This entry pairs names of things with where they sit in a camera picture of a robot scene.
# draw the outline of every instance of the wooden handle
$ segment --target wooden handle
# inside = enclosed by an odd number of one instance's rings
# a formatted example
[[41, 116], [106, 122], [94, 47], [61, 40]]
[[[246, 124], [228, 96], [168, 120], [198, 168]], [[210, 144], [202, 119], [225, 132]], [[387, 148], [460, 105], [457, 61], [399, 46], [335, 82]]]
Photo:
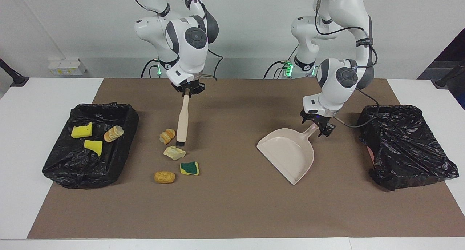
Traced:
[[189, 124], [189, 94], [185, 94], [184, 99], [182, 101], [181, 112], [179, 113], [178, 133], [176, 135], [176, 141], [186, 142], [188, 124]]

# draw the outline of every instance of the green and yellow sponge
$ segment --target green and yellow sponge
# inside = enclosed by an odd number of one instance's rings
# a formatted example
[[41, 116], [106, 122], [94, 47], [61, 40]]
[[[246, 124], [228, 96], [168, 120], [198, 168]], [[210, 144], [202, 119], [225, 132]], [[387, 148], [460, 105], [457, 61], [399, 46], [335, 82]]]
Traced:
[[191, 174], [194, 176], [199, 175], [199, 163], [197, 162], [181, 163], [179, 168], [181, 169], [181, 174], [186, 174], [188, 176]]

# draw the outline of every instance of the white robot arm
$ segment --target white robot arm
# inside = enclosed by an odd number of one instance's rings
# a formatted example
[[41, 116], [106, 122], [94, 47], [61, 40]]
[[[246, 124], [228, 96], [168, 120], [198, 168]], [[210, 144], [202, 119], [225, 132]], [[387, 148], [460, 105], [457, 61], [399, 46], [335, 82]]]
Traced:
[[300, 113], [303, 122], [311, 120], [321, 134], [329, 136], [335, 116], [356, 88], [363, 89], [374, 76], [372, 22], [364, 0], [315, 0], [315, 17], [300, 17], [292, 23], [292, 34], [299, 41], [294, 57], [294, 72], [309, 74], [315, 64], [319, 47], [315, 39], [336, 38], [349, 30], [355, 37], [356, 59], [327, 58], [319, 66], [317, 80], [321, 93], [306, 96]]
[[135, 31], [139, 38], [151, 43], [158, 52], [162, 73], [176, 90], [199, 94], [205, 85], [199, 83], [208, 51], [208, 43], [218, 36], [218, 23], [201, 0], [182, 0], [193, 13], [181, 17], [166, 0], [139, 0], [154, 17], [138, 20]]

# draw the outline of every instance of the white dustpan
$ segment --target white dustpan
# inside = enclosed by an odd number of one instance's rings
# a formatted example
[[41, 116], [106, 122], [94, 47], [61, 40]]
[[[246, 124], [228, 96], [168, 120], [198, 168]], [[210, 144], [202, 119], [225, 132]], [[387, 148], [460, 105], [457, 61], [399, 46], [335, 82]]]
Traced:
[[292, 185], [295, 185], [314, 162], [314, 148], [308, 138], [316, 129], [316, 124], [312, 124], [304, 133], [292, 129], [278, 129], [260, 140], [257, 148]]

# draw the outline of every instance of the black plastic bag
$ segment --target black plastic bag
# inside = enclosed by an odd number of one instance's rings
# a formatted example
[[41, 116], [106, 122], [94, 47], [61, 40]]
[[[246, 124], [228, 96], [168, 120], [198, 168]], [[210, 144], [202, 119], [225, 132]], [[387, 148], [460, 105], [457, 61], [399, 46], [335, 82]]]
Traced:
[[[70, 118], [42, 169], [42, 173], [66, 188], [99, 188], [115, 182], [123, 170], [136, 133], [139, 116], [130, 105], [80, 104], [71, 109]], [[73, 126], [92, 122], [92, 136], [74, 139]], [[111, 143], [103, 135], [113, 126], [124, 134]], [[103, 141], [102, 154], [84, 148], [84, 140]]]
[[366, 106], [359, 117], [363, 124], [360, 140], [374, 155], [370, 177], [379, 185], [397, 188], [423, 186], [458, 177], [450, 161], [428, 127], [423, 112], [411, 105]]

